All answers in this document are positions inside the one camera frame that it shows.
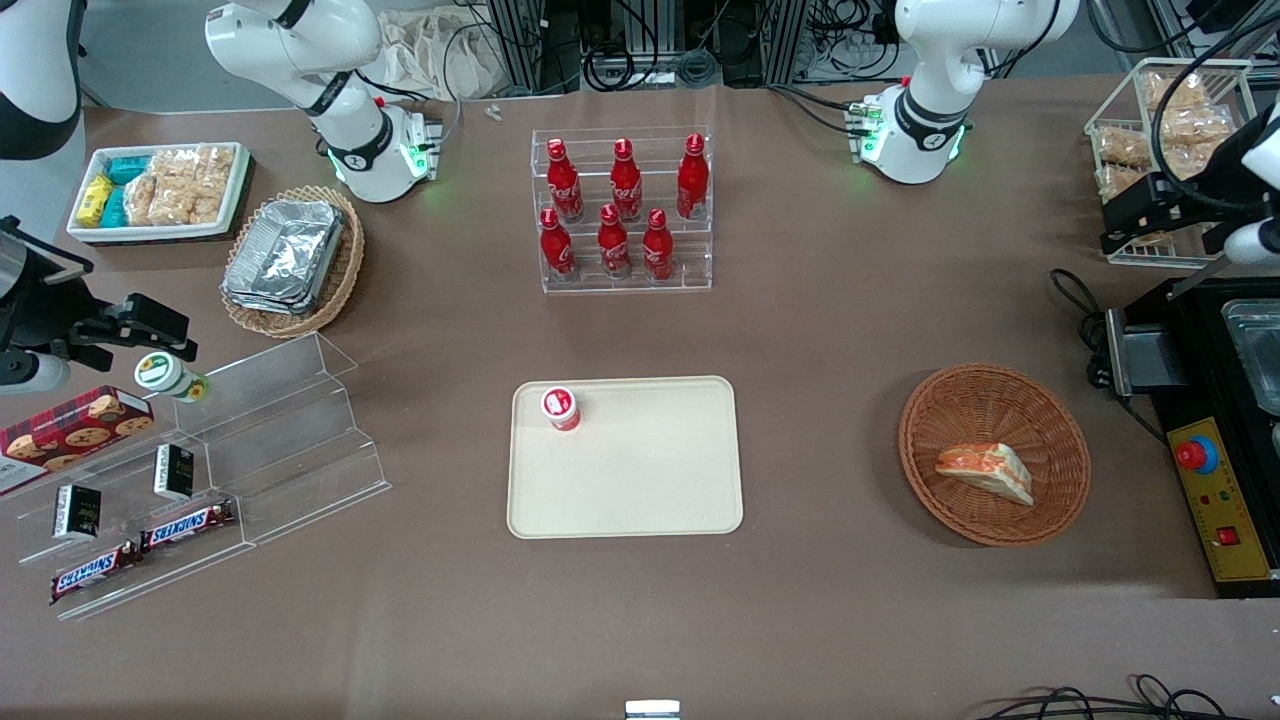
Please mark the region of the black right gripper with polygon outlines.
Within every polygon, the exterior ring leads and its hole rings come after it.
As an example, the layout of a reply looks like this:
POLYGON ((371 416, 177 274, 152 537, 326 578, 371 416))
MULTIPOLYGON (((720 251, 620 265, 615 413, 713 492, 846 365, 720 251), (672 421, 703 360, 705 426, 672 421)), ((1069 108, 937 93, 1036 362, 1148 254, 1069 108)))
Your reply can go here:
POLYGON ((77 328, 104 319, 110 307, 84 282, 93 264, 27 234, 17 218, 1 220, 1 236, 4 373, 36 373, 41 355, 105 373, 114 363, 105 345, 164 351, 186 363, 197 359, 198 343, 188 340, 189 318, 146 295, 128 295, 118 305, 124 331, 77 328))

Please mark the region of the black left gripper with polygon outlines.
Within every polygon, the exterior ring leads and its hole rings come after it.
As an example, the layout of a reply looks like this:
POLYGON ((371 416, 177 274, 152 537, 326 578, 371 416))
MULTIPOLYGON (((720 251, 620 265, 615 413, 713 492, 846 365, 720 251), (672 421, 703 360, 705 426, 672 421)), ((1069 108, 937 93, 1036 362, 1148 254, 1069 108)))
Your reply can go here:
POLYGON ((1204 245, 1212 224, 1247 224, 1277 215, 1279 140, 1276 128, 1256 136, 1236 132, 1193 177, 1196 190, 1217 205, 1190 199, 1164 174, 1147 174, 1103 204, 1106 233, 1149 233, 1124 245, 1103 236, 1105 259, 1216 259, 1204 245))

